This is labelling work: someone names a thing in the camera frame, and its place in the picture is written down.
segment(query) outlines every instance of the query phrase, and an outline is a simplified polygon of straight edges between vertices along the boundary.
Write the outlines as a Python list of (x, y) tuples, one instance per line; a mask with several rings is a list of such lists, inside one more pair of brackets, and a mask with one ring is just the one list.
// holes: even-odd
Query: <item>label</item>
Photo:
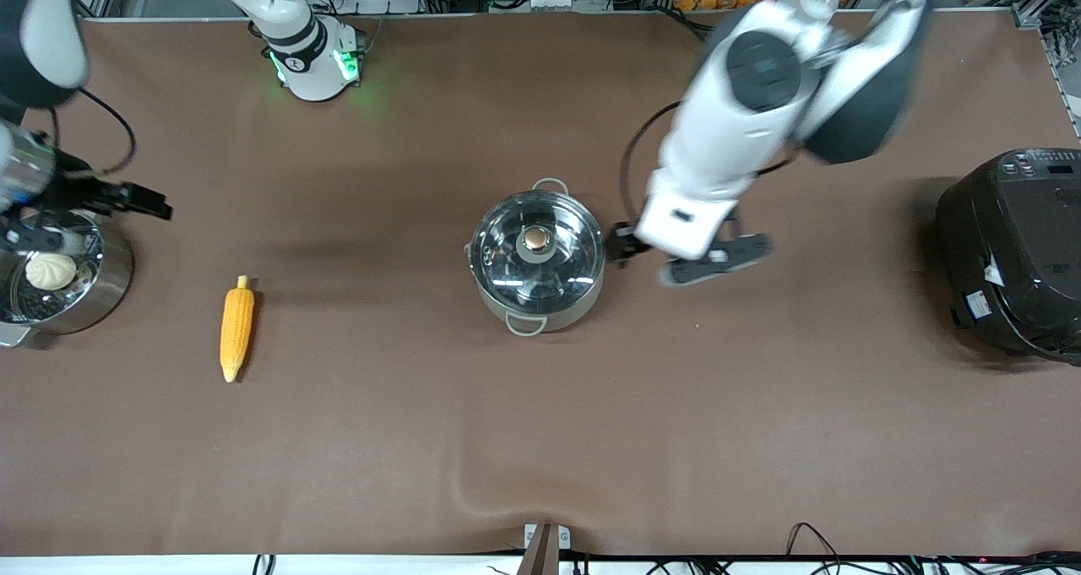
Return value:
[(987, 297), (984, 295), (984, 291), (965, 295), (964, 300), (969, 303), (969, 312), (972, 313), (973, 320), (987, 318), (993, 313), (990, 304), (987, 302)]

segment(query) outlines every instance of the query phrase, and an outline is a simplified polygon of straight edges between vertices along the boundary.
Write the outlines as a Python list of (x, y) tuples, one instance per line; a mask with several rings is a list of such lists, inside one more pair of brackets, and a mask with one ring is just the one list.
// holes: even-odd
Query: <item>black electronic device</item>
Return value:
[(935, 226), (959, 327), (1081, 366), (1081, 151), (988, 160), (943, 193)]

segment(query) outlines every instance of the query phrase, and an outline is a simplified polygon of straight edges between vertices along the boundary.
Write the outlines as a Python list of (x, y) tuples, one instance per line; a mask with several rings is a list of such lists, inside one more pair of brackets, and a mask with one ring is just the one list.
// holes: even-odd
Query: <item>control panel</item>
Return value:
[(1027, 148), (999, 161), (1000, 179), (1081, 177), (1081, 151), (1076, 148)]

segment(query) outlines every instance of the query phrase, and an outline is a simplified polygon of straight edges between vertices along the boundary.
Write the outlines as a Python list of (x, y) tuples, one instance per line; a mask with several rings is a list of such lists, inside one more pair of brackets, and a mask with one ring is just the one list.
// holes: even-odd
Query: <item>corn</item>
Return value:
[(244, 363), (254, 313), (255, 295), (248, 290), (248, 276), (240, 276), (236, 289), (225, 295), (225, 312), (222, 315), (221, 360), (225, 383), (236, 380)]

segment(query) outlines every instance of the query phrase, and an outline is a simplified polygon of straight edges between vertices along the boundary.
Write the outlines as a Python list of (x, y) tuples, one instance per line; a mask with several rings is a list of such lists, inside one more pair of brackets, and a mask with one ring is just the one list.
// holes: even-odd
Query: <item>pot handle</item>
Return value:
[(13, 348), (26, 343), (37, 329), (30, 326), (16, 326), (14, 324), (0, 324), (0, 347)]
[(533, 190), (536, 190), (536, 187), (539, 187), (542, 185), (547, 185), (548, 183), (551, 183), (552, 185), (558, 185), (560, 187), (560, 189), (563, 190), (563, 195), (571, 195), (571, 190), (568, 189), (566, 183), (563, 183), (562, 179), (559, 179), (559, 178), (540, 178), (540, 179), (537, 179), (536, 183), (533, 183)]
[(529, 332), (525, 332), (525, 330), (518, 330), (518, 329), (516, 329), (515, 324), (513, 324), (513, 322), (511, 322), (511, 320), (518, 320), (518, 321), (521, 321), (521, 322), (537, 322), (536, 318), (522, 318), (522, 317), (519, 317), (519, 316), (515, 316), (509, 310), (507, 310), (507, 313), (503, 317), (503, 319), (504, 319), (504, 321), (507, 322), (507, 330), (509, 330), (510, 332), (515, 333), (516, 335), (518, 335), (520, 337), (537, 336), (538, 334), (543, 333), (544, 330), (548, 326), (548, 317), (547, 316), (544, 317), (544, 318), (540, 318), (540, 325), (537, 326), (537, 330), (529, 330)]

